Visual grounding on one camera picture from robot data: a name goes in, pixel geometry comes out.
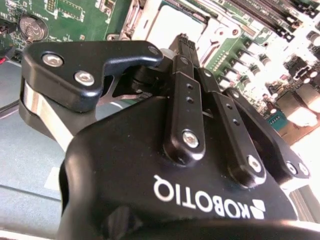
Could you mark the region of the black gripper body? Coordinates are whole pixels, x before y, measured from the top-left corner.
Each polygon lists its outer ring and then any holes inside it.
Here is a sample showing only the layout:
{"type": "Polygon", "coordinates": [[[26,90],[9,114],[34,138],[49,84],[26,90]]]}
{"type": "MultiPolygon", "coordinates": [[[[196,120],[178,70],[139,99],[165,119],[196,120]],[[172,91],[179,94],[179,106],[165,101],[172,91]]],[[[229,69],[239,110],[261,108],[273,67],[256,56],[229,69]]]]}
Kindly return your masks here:
{"type": "Polygon", "coordinates": [[[203,116],[205,153],[189,166],[163,150],[168,99],[152,97],[81,130],[60,170],[59,240],[317,240],[260,163],[248,134],[228,145],[203,116]]]}

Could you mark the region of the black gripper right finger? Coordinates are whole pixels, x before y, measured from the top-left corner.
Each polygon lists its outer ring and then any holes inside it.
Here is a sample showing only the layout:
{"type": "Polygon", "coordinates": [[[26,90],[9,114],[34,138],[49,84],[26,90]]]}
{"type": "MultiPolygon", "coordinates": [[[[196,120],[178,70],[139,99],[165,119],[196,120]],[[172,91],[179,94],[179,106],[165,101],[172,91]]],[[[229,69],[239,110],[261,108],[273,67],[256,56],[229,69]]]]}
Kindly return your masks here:
{"type": "Polygon", "coordinates": [[[202,158],[193,178],[200,187],[301,188],[309,170],[260,114],[234,88],[220,91],[193,56],[193,131],[202,158]]]}

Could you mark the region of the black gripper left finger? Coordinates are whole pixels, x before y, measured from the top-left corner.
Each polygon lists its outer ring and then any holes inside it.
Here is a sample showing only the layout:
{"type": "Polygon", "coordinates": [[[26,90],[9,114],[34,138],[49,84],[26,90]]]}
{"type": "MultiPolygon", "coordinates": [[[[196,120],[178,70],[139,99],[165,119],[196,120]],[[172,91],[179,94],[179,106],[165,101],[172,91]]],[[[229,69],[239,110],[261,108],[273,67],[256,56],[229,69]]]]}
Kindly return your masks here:
{"type": "Polygon", "coordinates": [[[165,118],[160,145],[169,159],[189,166],[206,152],[199,61],[195,44],[178,35],[169,49],[150,42],[34,43],[23,53],[23,120],[50,133],[64,150],[96,121],[98,104],[150,97],[129,108],[138,135],[151,135],[151,118],[165,118]]]}

